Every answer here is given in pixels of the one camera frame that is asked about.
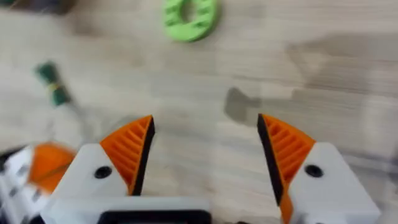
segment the orange object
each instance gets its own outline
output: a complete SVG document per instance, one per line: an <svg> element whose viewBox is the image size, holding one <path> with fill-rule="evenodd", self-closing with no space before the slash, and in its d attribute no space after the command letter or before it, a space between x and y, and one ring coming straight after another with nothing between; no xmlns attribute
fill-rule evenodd
<svg viewBox="0 0 398 224"><path fill-rule="evenodd" d="M140 195L150 144L155 134L152 116L133 121L100 142L126 182L130 195Z"/></svg>
<svg viewBox="0 0 398 224"><path fill-rule="evenodd" d="M275 199L284 223L289 223L293 206L288 195L289 184L311 151L315 140L277 118L259 114L257 123Z"/></svg>
<svg viewBox="0 0 398 224"><path fill-rule="evenodd" d="M35 147L28 182L52 193L67 171L75 154L67 147L47 142Z"/></svg>

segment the wooden table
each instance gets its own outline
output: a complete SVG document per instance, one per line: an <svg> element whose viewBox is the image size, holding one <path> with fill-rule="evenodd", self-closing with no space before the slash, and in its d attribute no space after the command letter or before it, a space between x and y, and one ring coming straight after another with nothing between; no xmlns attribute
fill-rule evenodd
<svg viewBox="0 0 398 224"><path fill-rule="evenodd" d="M65 17L1 11L1 148L81 143L33 73L53 60L93 139L154 115L144 195L202 196L220 222L278 223L255 128L267 113L335 144L382 209L380 223L395 223L398 3L222 7L214 33L190 44L164 35L162 1L82 0Z"/></svg>

